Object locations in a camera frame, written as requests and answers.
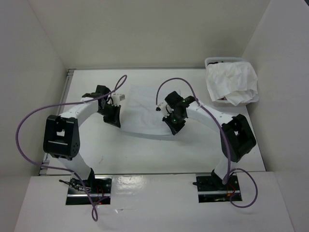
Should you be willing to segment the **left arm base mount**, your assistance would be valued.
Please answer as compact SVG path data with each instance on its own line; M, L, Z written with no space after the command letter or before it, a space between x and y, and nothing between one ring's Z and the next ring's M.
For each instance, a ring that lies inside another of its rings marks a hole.
M70 181L59 180L59 182L68 186L66 205L91 204L85 189L87 189L87 191L89 192L90 197L94 203L111 203L111 177L95 178L95 185L93 187L90 187L89 185L87 185L87 183L85 183L86 188L82 186L79 180L73 178Z

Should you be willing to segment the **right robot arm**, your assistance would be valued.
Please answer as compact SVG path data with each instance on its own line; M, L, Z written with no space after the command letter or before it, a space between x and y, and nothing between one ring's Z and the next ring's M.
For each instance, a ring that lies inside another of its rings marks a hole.
M212 171L211 184L217 190L228 185L228 180L237 163L257 144L247 118L238 114L233 116L207 106L193 96L181 97L176 91L168 94L156 106L163 114L162 121L167 124L172 135L185 126L187 119L195 120L219 133L224 157Z

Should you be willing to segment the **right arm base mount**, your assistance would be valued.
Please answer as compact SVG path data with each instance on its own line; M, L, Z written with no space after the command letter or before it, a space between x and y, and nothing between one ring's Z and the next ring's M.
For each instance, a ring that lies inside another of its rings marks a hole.
M220 181L215 183L211 174L197 174L196 180L192 184L197 188L199 203L228 202L230 197L232 197L232 201L242 201L238 177L235 174L230 176L226 185Z

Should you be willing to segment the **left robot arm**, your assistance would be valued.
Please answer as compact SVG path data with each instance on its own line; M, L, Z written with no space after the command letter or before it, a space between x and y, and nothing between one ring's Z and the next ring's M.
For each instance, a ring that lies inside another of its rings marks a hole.
M124 94L110 93L109 88L98 85L95 92L84 94L77 105L60 115L47 118L43 150L72 173L69 186L85 193L101 191L106 187L104 181L95 178L94 170L80 154L79 127L93 114L102 115L107 124L121 127L120 102L124 99Z

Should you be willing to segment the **aluminium table edge rail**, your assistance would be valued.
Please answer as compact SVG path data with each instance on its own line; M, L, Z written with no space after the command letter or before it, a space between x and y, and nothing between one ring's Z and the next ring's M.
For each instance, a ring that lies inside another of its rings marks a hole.
M46 120L43 140L46 155L57 160L63 158L71 161L75 157L70 151L73 141L79 141L77 130L77 119L61 117L60 112L57 115L50 115Z

